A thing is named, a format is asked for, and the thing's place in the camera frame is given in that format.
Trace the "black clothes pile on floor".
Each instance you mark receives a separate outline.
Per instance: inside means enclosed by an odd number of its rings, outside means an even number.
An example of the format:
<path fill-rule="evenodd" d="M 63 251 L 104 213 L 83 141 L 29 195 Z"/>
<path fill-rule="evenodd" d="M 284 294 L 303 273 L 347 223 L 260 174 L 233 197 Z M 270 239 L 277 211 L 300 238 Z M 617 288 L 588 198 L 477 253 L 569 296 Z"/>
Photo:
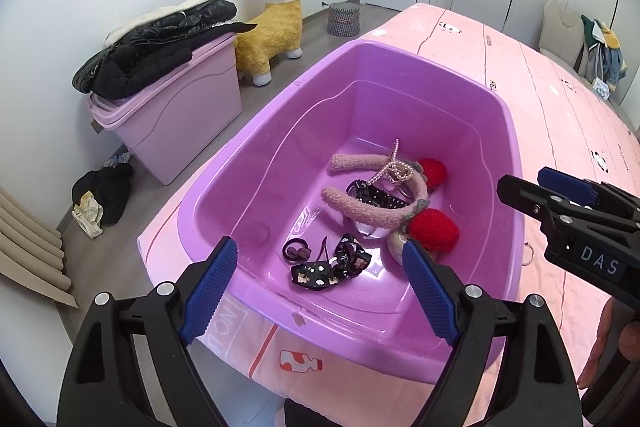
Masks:
<path fill-rule="evenodd" d="M 116 225 L 124 214 L 132 189 L 134 167 L 117 164 L 92 170 L 72 187 L 72 217 L 79 228 L 95 239 L 104 227 Z"/>

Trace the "clothes pile on chair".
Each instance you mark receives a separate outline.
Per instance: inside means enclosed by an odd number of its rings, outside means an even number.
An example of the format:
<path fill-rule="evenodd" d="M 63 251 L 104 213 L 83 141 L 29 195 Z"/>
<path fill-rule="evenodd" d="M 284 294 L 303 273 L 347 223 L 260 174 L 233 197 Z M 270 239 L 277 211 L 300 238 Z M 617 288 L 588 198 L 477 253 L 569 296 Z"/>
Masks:
<path fill-rule="evenodd" d="M 627 75 L 620 40 L 611 28 L 585 15 L 580 17 L 584 25 L 584 48 L 580 62 L 580 75 L 590 84 L 594 92 L 608 100 L 618 84 Z"/>

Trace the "pink strawberry plush hairband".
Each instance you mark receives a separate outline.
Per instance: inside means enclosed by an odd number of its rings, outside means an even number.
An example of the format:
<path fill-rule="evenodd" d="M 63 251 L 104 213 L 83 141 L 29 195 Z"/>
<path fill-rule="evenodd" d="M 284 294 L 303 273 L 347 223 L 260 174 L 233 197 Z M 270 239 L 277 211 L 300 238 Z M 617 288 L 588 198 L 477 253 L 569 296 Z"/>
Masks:
<path fill-rule="evenodd" d="M 330 173 L 372 171 L 371 181 L 356 179 L 341 191 L 322 188 L 321 198 L 333 210 L 360 225 L 386 233 L 387 248 L 401 260 L 402 248 L 412 239 L 433 258 L 448 254 L 457 245 L 460 230 L 442 210 L 430 204 L 430 193 L 445 184 L 445 165 L 433 158 L 416 162 L 390 160 L 378 154 L 335 154 L 329 163 Z M 401 199 L 379 188 L 375 182 L 393 174 L 406 184 L 410 199 Z"/>

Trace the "pink bed sheet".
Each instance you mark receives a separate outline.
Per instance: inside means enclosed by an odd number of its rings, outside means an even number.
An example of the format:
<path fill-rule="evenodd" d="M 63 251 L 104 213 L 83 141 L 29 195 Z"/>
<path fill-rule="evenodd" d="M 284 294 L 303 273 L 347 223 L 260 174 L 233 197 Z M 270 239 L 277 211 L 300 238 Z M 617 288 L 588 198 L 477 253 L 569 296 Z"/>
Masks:
<path fill-rule="evenodd" d="M 639 145 L 614 110 L 550 58 L 476 20 L 413 5 L 369 32 L 494 90 L 509 106 L 523 170 L 534 179 L 551 166 L 639 190 Z M 534 221 L 525 225 L 521 295 L 544 296 L 575 369 L 589 359 L 605 293 L 550 265 Z M 428 384 L 386 376 L 311 346 L 239 300 L 226 297 L 200 346 L 277 395 L 345 426 L 408 426 L 431 392 Z"/>

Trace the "black luck lanyard keyring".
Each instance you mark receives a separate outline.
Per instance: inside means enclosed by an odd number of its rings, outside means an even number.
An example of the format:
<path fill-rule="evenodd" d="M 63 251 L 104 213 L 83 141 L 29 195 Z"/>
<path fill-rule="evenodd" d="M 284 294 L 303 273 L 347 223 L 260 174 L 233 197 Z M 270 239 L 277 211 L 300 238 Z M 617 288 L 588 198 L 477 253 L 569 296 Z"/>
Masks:
<path fill-rule="evenodd" d="M 319 254 L 305 239 L 289 239 L 282 248 L 282 257 L 291 263 L 291 281 L 310 291 L 325 291 L 335 285 L 358 277 L 369 268 L 372 256 L 352 234 L 344 234 L 329 253 L 328 238 L 322 239 Z"/>

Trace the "white folded garment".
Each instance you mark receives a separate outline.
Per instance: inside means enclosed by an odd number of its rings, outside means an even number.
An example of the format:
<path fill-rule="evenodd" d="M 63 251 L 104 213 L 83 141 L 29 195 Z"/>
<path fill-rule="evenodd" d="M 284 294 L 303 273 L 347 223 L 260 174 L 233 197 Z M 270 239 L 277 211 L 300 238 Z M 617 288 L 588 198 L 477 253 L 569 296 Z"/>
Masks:
<path fill-rule="evenodd" d="M 133 20 L 128 20 L 127 23 L 124 23 L 122 26 L 119 26 L 113 30 L 111 30 L 105 37 L 103 41 L 103 49 L 112 46 L 118 40 L 120 40 L 124 35 L 127 35 L 129 31 L 132 31 L 140 26 L 143 26 L 148 23 L 153 23 L 156 20 L 160 20 L 161 18 L 175 14 L 178 12 L 184 12 L 185 10 L 192 9 L 194 6 L 202 4 L 208 0 L 186 0 L 180 4 L 176 5 L 166 5 L 161 6 L 149 13 L 145 13 L 140 15 Z"/>

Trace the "beige ribbed panel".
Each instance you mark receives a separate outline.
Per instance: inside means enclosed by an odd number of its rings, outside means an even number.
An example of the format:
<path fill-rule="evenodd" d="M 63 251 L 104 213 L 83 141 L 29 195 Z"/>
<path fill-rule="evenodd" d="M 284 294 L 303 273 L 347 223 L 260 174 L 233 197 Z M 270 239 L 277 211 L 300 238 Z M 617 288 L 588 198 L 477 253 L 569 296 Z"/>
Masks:
<path fill-rule="evenodd" d="M 58 230 L 42 225 L 8 192 L 0 194 L 1 274 L 56 303 L 78 308 L 65 274 L 65 253 Z"/>

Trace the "beige chair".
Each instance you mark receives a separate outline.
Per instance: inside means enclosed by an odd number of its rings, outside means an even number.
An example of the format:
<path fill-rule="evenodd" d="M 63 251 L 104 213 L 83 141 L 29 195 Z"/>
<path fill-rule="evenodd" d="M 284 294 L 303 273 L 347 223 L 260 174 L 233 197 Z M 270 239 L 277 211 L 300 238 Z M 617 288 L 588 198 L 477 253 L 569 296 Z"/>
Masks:
<path fill-rule="evenodd" d="M 584 23 L 574 11 L 563 9 L 556 0 L 548 0 L 542 9 L 539 52 L 577 75 L 585 45 Z"/>

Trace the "patterned round basket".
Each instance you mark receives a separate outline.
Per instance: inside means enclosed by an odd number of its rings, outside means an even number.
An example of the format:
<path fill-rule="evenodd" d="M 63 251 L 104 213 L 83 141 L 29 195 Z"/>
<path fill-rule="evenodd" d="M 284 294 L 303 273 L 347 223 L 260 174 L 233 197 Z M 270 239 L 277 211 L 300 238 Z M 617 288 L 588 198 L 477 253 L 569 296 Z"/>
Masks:
<path fill-rule="evenodd" d="M 326 31 L 334 37 L 356 37 L 360 34 L 360 7 L 357 3 L 336 2 L 328 7 Z"/>

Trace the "black digital watch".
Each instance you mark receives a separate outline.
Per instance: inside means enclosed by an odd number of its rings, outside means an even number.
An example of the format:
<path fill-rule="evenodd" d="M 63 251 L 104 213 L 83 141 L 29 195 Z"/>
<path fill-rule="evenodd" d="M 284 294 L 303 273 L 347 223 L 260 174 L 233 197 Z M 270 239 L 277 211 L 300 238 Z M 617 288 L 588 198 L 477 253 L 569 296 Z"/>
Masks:
<path fill-rule="evenodd" d="M 357 202 L 376 208 L 399 209 L 409 205 L 405 200 L 398 198 L 375 185 L 369 185 L 368 181 L 354 180 L 346 188 L 346 194 Z"/>

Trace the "gold pearl claw clip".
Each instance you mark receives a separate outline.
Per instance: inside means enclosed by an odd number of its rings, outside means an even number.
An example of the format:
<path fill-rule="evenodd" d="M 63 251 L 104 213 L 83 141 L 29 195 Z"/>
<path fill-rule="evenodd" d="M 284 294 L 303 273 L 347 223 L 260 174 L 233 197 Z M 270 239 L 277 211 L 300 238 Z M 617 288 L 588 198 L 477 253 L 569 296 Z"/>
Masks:
<path fill-rule="evenodd" d="M 401 184 L 406 183 L 413 176 L 414 169 L 410 164 L 397 157 L 398 150 L 399 140 L 396 139 L 387 156 L 386 163 L 368 181 L 369 185 L 373 185 L 382 179 L 387 179 L 393 187 L 400 187 Z"/>

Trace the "black puffer jacket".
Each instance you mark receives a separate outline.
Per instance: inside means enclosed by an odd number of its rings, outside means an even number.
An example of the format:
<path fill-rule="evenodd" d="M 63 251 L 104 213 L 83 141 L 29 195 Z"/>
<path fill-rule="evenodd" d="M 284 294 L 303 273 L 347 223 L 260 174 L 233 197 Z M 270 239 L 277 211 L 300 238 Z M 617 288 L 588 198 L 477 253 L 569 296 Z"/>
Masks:
<path fill-rule="evenodd" d="M 201 46 L 256 28 L 238 22 L 237 12 L 228 0 L 206 0 L 132 28 L 90 57 L 75 72 L 72 86 L 107 101 L 130 98 L 190 62 Z"/>

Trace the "beige plush ball keychain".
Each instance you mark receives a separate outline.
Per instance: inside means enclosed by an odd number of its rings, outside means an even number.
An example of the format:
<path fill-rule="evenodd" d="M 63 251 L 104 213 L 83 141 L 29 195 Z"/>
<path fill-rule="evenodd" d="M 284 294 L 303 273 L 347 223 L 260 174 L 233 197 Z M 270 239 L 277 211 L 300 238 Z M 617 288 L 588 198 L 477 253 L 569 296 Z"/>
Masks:
<path fill-rule="evenodd" d="M 395 230 L 386 237 L 387 248 L 398 265 L 402 265 L 402 251 L 410 236 L 403 231 Z"/>

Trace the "yellow white alpaca plush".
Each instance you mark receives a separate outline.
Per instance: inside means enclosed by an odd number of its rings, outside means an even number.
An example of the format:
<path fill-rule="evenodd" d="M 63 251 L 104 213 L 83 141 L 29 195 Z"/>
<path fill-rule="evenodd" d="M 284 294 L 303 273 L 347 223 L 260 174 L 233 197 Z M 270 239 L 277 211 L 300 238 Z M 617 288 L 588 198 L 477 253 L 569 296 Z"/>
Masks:
<path fill-rule="evenodd" d="M 285 54 L 303 56 L 303 8 L 300 0 L 265 0 L 265 9 L 250 23 L 254 28 L 235 39 L 236 69 L 256 87 L 271 82 L 270 61 Z"/>

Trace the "pink storage box with lid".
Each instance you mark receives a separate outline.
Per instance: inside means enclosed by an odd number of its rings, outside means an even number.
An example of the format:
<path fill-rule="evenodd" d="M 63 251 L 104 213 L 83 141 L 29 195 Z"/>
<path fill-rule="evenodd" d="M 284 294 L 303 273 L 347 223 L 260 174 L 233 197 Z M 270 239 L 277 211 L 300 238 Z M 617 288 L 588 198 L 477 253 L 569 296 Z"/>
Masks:
<path fill-rule="evenodd" d="M 234 42 L 228 34 L 201 46 L 189 63 L 122 101 L 88 95 L 93 119 L 171 184 L 242 113 Z"/>

